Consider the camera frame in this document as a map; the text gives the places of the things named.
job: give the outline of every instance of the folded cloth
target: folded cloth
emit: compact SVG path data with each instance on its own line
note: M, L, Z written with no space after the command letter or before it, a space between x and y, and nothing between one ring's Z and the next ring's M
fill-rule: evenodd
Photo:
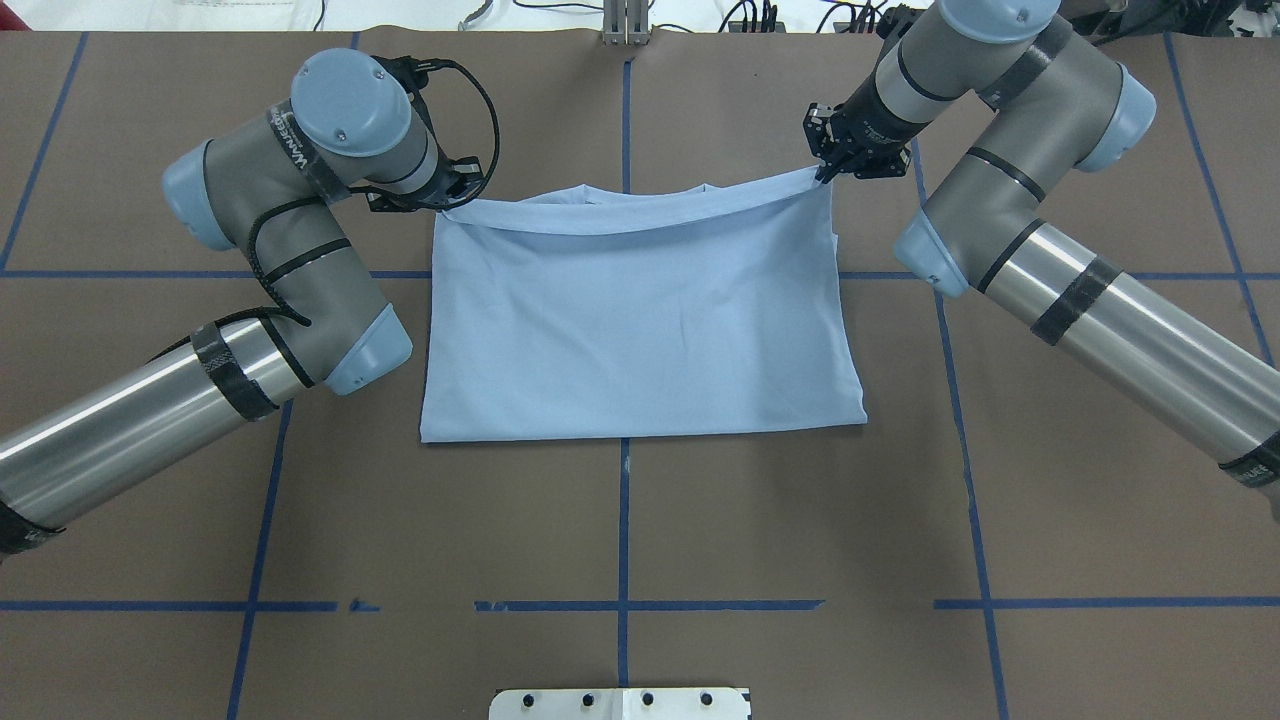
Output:
M422 442L865 423L813 176L438 215Z

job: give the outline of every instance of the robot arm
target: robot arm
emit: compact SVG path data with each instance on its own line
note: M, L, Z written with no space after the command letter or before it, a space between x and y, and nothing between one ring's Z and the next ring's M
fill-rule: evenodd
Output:
M360 179L372 183L356 190L375 211L444 209L484 188L479 160L449 160L431 132L419 88L442 67L479 88L447 60L325 50L298 70L289 100L165 172L178 219L206 246L243 252L278 307L202 325L0 439L0 557L316 382L347 395L408 360L408 334L328 205Z
M1036 210L1071 168L1138 142L1155 99L1071 32L1057 0L937 0L835 109L812 105L818 179L901 176L906 143L973 90L997 111L893 246L940 292L977 288L1146 406L1280 521L1280 373Z

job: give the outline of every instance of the light blue plastic cap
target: light blue plastic cap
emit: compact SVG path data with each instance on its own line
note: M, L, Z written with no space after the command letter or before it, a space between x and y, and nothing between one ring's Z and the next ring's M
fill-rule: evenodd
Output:
M893 258L947 297L960 297L969 290L969 281L964 278L947 246L942 245L938 231L933 228L923 208L893 243Z
M404 138L412 110L404 88L378 60L332 47L293 76L293 117L312 142L338 155L380 155Z
M324 384L337 395L351 395L403 365L412 352L413 341L404 332L396 310L387 305L329 373Z
M160 178L160 186L169 209L196 240L210 250L230 250L236 246L227 240L223 228L218 227L214 208L209 204L209 188L205 187L205 147L210 142L212 141L201 142L169 165Z
M1060 0L937 0L942 19L978 42L1007 45L1048 27Z
M1138 145L1156 119L1156 96L1129 74L1129 68L1120 65L1120 72L1124 73L1124 78L1120 82L1116 111L1093 151L1075 164L1079 170L1096 173L1110 167L1130 147Z

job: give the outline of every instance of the white mounting plate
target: white mounting plate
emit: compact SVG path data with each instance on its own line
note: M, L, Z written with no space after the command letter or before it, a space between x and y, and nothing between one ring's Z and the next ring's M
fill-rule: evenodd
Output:
M740 688L503 691L489 720L750 720L750 697Z

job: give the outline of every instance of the red object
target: red object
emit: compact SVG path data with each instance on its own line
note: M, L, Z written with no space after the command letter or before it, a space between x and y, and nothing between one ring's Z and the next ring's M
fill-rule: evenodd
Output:
M31 27L22 22L22 18L4 4L4 0L0 0L0 29L31 29Z

